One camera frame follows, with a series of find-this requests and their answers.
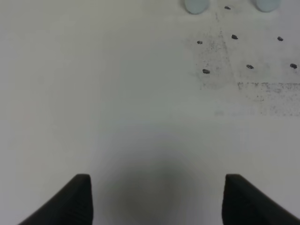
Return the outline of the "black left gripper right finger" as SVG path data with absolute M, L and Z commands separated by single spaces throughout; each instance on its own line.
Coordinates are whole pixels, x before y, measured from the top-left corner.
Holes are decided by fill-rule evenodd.
M 224 225 L 298 225 L 300 219 L 239 174 L 227 174 L 222 202 Z

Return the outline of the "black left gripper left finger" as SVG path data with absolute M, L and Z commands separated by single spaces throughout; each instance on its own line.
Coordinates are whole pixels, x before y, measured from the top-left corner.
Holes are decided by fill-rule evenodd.
M 94 218 L 91 177 L 74 176 L 22 225 L 91 225 Z

